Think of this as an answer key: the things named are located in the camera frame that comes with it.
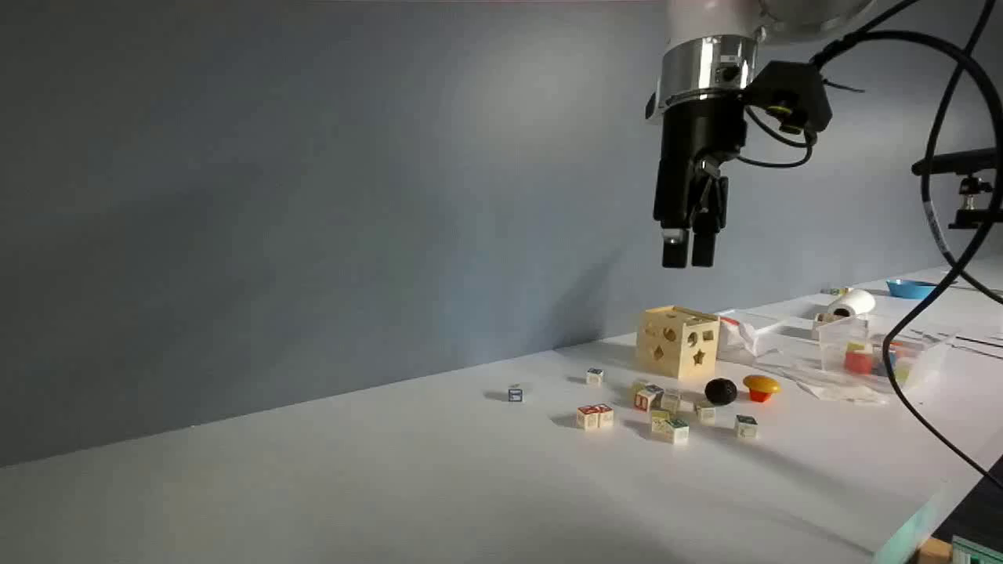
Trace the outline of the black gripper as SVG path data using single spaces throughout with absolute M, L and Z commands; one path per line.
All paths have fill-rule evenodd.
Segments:
M 722 166 L 747 142 L 738 99 L 688 99 L 661 117 L 661 157 L 653 215 L 661 233 L 661 262 L 682 270 L 688 262 L 691 183 L 704 162 Z M 691 233 L 691 266 L 714 266 L 714 229 Z

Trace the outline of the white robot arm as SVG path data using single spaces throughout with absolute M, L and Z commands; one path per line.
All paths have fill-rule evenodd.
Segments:
M 644 119 L 661 126 L 653 219 L 667 270 L 711 266 L 728 223 L 728 160 L 747 160 L 747 122 L 767 114 L 777 142 L 810 157 L 831 122 L 810 62 L 763 62 L 767 40 L 816 40 L 847 29 L 872 0 L 663 0 L 667 50 Z

